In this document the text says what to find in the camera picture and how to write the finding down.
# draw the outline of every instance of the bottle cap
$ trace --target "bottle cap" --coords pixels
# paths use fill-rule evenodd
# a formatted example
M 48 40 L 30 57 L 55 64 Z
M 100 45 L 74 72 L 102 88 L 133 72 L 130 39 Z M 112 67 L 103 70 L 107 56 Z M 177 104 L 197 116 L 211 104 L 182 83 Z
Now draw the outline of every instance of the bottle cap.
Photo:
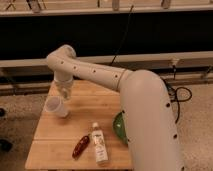
M 99 127 L 99 125 L 98 125 L 97 122 L 93 122 L 92 127 L 93 127 L 93 128 L 97 128 L 97 127 Z

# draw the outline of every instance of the black wall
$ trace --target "black wall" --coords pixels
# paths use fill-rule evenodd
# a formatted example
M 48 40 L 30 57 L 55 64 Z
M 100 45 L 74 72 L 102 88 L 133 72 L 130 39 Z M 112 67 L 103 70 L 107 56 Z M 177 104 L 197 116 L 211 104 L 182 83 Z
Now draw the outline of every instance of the black wall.
M 0 59 L 44 58 L 62 44 L 113 55 L 128 14 L 0 18 Z M 213 50 L 213 11 L 132 14 L 120 54 Z

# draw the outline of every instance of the white cup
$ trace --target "white cup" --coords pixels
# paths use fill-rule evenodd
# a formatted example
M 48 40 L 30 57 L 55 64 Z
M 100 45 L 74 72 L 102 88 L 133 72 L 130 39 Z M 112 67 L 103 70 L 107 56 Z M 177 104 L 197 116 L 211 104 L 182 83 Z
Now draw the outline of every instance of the white cup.
M 50 96 L 45 103 L 45 110 L 59 117 L 66 117 L 69 114 L 60 96 Z

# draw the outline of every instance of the red object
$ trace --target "red object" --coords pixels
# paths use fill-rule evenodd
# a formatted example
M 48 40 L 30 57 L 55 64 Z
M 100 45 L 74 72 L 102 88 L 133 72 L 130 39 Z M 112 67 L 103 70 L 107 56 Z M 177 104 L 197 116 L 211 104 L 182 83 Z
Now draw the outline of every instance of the red object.
M 90 142 L 89 136 L 88 135 L 83 136 L 81 140 L 78 142 L 78 144 L 75 146 L 75 149 L 72 153 L 72 157 L 74 159 L 77 159 L 80 156 L 80 154 L 85 150 L 85 148 L 88 146 L 89 142 Z

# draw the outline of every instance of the cable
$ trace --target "cable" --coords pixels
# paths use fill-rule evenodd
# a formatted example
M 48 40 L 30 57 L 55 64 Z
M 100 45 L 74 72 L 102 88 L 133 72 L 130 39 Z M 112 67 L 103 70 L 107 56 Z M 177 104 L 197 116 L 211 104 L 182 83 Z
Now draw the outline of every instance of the cable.
M 117 51 L 115 52 L 115 56 L 114 56 L 114 58 L 112 59 L 112 61 L 111 61 L 111 63 L 109 64 L 109 66 L 112 66 L 112 64 L 114 63 L 116 57 L 118 56 L 118 54 L 119 54 L 119 52 L 120 52 L 120 50 L 121 50 L 121 48 L 122 48 L 122 46 L 123 46 L 123 44 L 124 44 L 124 42 L 125 42 L 125 40 L 126 40 L 127 34 L 128 34 L 128 32 L 129 32 L 129 25 L 130 25 L 131 14 L 132 14 L 133 8 L 134 8 L 134 5 L 132 5 L 131 8 L 130 8 L 130 10 L 129 10 L 129 15 L 128 15 L 128 19 L 127 19 L 127 24 L 126 24 L 126 29 L 125 29 L 124 35 L 123 35 L 123 37 L 122 37 L 122 39 L 121 39 L 121 42 L 120 42 L 120 44 L 119 44 L 119 46 L 118 46 Z
M 187 102 L 192 98 L 192 92 L 190 89 L 186 88 L 186 87 L 178 87 L 176 89 L 174 89 L 170 84 L 168 84 L 165 80 L 164 83 L 166 84 L 166 87 L 168 89 L 169 92 L 169 96 L 171 98 L 171 102 L 172 103 L 177 103 L 177 118 L 175 120 L 175 123 L 177 124 L 179 119 L 180 119 L 180 102 Z M 178 92 L 180 90 L 185 90 L 188 92 L 189 96 L 185 99 L 179 99 L 178 97 Z

